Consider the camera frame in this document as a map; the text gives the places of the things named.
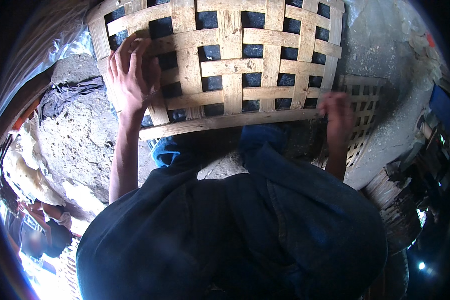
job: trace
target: bamboo lattice panel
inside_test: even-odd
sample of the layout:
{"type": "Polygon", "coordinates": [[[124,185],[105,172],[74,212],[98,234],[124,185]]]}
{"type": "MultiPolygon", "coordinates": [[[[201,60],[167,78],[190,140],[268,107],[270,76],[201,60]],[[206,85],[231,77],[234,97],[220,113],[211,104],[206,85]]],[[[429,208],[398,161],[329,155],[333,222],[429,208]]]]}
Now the bamboo lattice panel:
{"type": "Polygon", "coordinates": [[[147,7],[146,0],[105,0],[90,10],[87,23],[108,97],[120,112],[120,101],[107,75],[109,37],[127,30],[150,36],[150,22],[171,17],[173,33],[152,40],[150,55],[176,54],[177,67],[162,72],[162,87],[179,83],[181,95],[164,99],[160,94],[149,106],[152,127],[140,131],[141,139],[192,131],[317,118],[315,109],[304,109],[306,99],[330,91],[337,60],[344,3],[341,0],[304,0],[302,7],[285,0],[171,0],[147,7]],[[318,14],[327,5],[330,18],[318,14]],[[125,16],[106,23],[105,16],[125,6],[125,16]],[[216,12],[217,28],[197,30],[196,14],[216,12]],[[244,28],[241,12],[264,14],[263,28],[244,28]],[[299,34],[284,32],[284,19],[300,22],[299,34]],[[328,41],[316,38],[316,28],[329,31],[328,41]],[[261,58],[242,58],[244,44],[263,45],[261,58]],[[199,61],[198,48],[219,45],[220,60],[199,61]],[[283,47],[296,48],[297,59],[282,59],[283,47]],[[326,55],[325,64],[312,63],[314,52],[326,55]],[[243,87],[242,75],[261,73],[258,87],[243,87]],[[294,74],[294,86],[277,86],[279,74],[294,74]],[[204,92],[202,79],[221,76],[222,89],[204,92]],[[320,76],[319,87],[309,87],[309,77],[320,76]],[[291,98],[288,109],[276,109],[276,99],[291,98]],[[242,112],[242,102],[259,100],[257,112],[242,112]],[[204,105],[223,104],[223,114],[206,117],[204,105]],[[170,111],[184,109],[186,121],[174,122],[170,111]]]}
{"type": "Polygon", "coordinates": [[[353,75],[340,76],[340,88],[352,100],[355,124],[347,150],[346,166],[352,167],[363,156],[375,125],[377,110],[384,105],[386,79],[353,75]]]}

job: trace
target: blue jeans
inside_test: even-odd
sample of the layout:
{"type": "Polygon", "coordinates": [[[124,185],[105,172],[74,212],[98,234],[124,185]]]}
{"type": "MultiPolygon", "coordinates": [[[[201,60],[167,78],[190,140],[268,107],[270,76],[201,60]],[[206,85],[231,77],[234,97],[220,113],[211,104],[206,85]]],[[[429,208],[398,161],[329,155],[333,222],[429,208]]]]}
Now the blue jeans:
{"type": "Polygon", "coordinates": [[[190,145],[162,138],[159,168],[105,208],[77,251],[86,299],[356,299],[384,267],[376,208],[281,155],[277,125],[245,126],[249,174],[197,180],[190,145]]]}

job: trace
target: blue object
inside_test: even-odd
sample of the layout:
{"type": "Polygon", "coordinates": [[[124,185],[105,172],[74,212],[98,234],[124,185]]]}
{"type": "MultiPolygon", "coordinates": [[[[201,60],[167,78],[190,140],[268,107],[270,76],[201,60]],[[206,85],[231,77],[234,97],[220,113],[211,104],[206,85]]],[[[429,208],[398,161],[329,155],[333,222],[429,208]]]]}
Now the blue object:
{"type": "Polygon", "coordinates": [[[432,97],[428,106],[442,122],[445,132],[450,134],[450,98],[438,85],[433,86],[432,97]]]}

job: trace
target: person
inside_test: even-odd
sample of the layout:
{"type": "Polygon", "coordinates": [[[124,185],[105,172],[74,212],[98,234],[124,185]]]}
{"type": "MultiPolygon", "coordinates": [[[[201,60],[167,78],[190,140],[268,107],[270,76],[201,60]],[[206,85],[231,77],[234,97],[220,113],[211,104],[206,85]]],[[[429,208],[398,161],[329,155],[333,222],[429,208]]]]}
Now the person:
{"type": "Polygon", "coordinates": [[[71,245],[72,217],[62,206],[35,199],[31,205],[18,202],[18,208],[34,219],[43,230],[25,233],[21,246],[24,253],[36,259],[40,259],[43,253],[49,257],[59,257],[65,247],[71,245]],[[50,219],[48,222],[45,222],[44,214],[50,219]]]}
{"type": "Polygon", "coordinates": [[[357,299],[382,271],[387,244],[376,208],[344,184],[353,113],[328,93],[325,171],[285,159],[287,130],[244,126],[246,174],[198,180],[199,149],[163,137],[157,167],[138,187],[138,137],[159,89],[149,39],[135,34],[108,57],[123,110],[110,175],[110,205],[77,249],[87,299],[357,299]]]}

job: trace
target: concrete floor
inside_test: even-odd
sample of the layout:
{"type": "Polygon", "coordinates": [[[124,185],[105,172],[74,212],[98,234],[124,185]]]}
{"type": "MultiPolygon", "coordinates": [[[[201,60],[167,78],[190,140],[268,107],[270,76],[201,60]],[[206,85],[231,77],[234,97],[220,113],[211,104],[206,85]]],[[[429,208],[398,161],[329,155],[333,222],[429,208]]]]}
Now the concrete floor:
{"type": "MultiPolygon", "coordinates": [[[[378,115],[368,151],[346,173],[345,183],[360,189],[386,163],[411,145],[415,122],[430,99],[432,85],[428,80],[430,74],[417,71],[415,67],[419,58],[406,40],[402,26],[403,12],[400,12],[396,0],[380,4],[376,0],[345,2],[367,4],[351,26],[349,18],[353,11],[346,7],[342,59],[338,63],[336,78],[338,75],[353,74],[382,77],[390,81],[390,86],[385,90],[386,102],[378,115]],[[374,15],[377,8],[373,5],[382,6],[381,16],[374,15]],[[395,21],[393,26],[388,24],[390,19],[395,21]]],[[[55,64],[52,81],[55,84],[78,82],[97,75],[99,72],[94,57],[74,55],[55,64]]],[[[65,192],[61,183],[70,178],[90,187],[103,203],[108,202],[109,173],[117,129],[117,120],[110,113],[105,92],[80,96],[55,120],[47,119],[37,128],[38,142],[54,179],[50,184],[62,197],[65,197],[65,192]]],[[[321,120],[294,122],[285,155],[312,161],[320,152],[324,129],[325,124],[321,120]]],[[[203,139],[205,144],[208,141],[209,145],[216,145],[210,149],[211,163],[200,171],[199,179],[219,179],[246,172],[240,157],[233,150],[240,137],[240,129],[210,130],[189,135],[203,139]]],[[[138,183],[141,185],[155,168],[144,141],[139,142],[138,157],[138,183]]]]}

